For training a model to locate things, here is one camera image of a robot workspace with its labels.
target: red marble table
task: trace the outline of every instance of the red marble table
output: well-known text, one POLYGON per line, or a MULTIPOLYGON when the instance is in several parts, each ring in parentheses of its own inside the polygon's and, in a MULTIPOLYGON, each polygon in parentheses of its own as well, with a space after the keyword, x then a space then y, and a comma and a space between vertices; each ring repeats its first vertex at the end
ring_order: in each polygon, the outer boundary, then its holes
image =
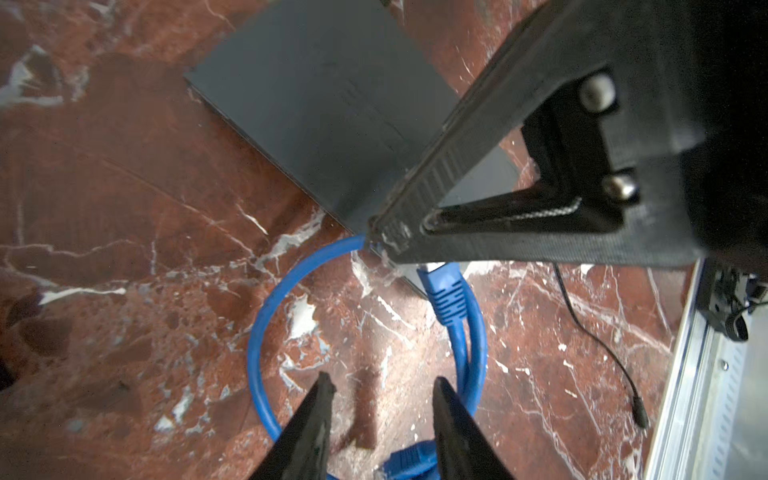
MULTIPOLYGON (((270 447, 245 347, 275 282, 348 233, 187 88, 182 74, 264 1, 0 2, 0 472, 9 478, 246 478, 270 447)), ((519 0, 408 0, 390 13, 462 94, 519 0)), ((502 142, 535 169, 518 132, 502 142)), ((564 266, 584 322, 657 418, 686 272, 564 266)), ((571 323, 549 265, 474 263, 488 324, 476 420, 518 478, 637 478, 652 430, 571 323)), ((338 387, 330 470, 371 478, 432 435, 453 377, 445 330, 363 254, 307 278, 267 330, 287 421, 319 370, 338 387)))

